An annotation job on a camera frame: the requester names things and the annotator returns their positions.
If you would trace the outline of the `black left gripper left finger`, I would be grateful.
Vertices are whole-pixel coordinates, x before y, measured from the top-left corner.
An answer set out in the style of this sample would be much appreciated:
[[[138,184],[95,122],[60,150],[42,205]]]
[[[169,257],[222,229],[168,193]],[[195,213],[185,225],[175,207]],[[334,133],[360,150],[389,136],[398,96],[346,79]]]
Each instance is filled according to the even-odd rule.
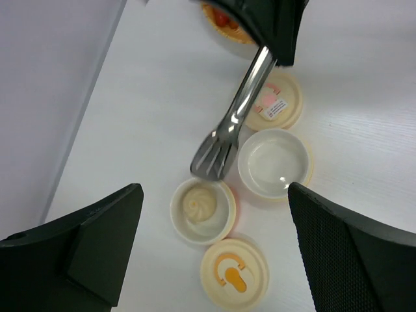
[[[144,192],[109,196],[1,241],[2,311],[110,311],[118,305]]]

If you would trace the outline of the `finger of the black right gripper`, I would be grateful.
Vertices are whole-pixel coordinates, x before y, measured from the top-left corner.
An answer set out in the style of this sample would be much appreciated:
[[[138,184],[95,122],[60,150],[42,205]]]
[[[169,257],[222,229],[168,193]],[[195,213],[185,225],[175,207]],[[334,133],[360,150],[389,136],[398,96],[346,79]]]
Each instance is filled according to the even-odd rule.
[[[267,47],[277,66],[294,65],[304,0],[212,0],[231,16],[260,47]]]

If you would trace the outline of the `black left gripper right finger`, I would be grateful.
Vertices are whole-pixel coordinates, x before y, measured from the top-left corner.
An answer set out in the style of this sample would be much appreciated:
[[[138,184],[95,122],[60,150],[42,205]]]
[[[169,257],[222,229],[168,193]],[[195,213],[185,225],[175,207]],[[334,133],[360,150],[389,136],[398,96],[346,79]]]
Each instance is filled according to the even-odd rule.
[[[299,183],[288,189],[317,311],[414,311],[415,234],[354,212]]]

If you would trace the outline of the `long red sausage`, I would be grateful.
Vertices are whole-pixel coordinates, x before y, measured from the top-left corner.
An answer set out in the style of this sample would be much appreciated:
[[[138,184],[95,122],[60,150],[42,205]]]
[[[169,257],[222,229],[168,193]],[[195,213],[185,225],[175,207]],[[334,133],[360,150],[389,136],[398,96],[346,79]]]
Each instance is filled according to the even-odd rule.
[[[229,24],[229,17],[217,8],[213,8],[214,22],[218,27],[225,27]]]

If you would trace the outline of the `white steamed bun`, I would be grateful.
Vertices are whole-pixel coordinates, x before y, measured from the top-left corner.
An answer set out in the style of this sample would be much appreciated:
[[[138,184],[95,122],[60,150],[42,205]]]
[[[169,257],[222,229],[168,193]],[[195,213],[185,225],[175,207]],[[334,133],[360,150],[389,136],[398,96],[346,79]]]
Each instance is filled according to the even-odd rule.
[[[183,196],[182,209],[188,221],[194,224],[208,220],[216,211],[215,192],[206,187],[190,189]]]

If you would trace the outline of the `stainless steel tongs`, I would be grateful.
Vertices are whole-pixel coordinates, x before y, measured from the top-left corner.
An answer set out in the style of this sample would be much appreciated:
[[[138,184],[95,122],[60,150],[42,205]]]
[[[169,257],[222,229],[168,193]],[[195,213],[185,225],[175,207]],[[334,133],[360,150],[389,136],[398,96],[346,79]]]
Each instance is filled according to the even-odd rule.
[[[190,172],[205,181],[221,181],[228,174],[239,150],[239,134],[276,59],[260,47],[226,114],[199,146]]]

